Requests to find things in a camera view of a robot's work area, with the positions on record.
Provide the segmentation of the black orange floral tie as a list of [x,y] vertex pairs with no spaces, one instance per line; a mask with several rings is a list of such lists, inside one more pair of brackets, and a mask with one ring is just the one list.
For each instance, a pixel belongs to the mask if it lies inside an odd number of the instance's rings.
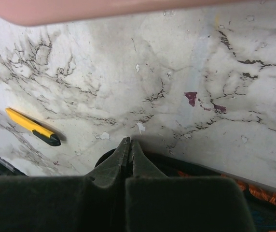
[[241,190],[255,225],[255,232],[276,232],[276,192],[193,163],[147,152],[145,156],[168,177],[226,177]]

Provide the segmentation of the pink perforated plastic basket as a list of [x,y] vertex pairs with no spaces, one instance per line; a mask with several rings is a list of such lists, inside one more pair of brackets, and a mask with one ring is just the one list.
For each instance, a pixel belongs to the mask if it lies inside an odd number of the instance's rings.
[[0,18],[21,26],[231,3],[231,0],[0,0]]

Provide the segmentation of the yellow utility knife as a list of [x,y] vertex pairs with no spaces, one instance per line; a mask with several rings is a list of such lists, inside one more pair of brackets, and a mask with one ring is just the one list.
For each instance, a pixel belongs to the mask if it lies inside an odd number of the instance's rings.
[[15,111],[11,108],[6,108],[5,112],[9,116],[9,118],[17,123],[18,125],[22,126],[26,130],[30,131],[40,140],[44,141],[50,146],[60,146],[61,141],[59,137],[49,130],[48,128],[41,125],[39,122],[29,119],[28,117],[24,116],[23,114]]

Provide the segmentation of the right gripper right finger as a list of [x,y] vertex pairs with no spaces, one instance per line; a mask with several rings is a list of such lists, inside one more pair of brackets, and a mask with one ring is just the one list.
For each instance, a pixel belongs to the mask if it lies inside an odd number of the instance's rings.
[[253,232],[235,181],[226,177],[168,177],[131,143],[133,176],[125,182],[128,232]]

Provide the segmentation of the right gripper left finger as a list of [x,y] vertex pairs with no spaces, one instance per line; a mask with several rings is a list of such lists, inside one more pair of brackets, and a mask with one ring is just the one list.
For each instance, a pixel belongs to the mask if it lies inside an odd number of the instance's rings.
[[0,176],[0,232],[122,232],[130,139],[81,176]]

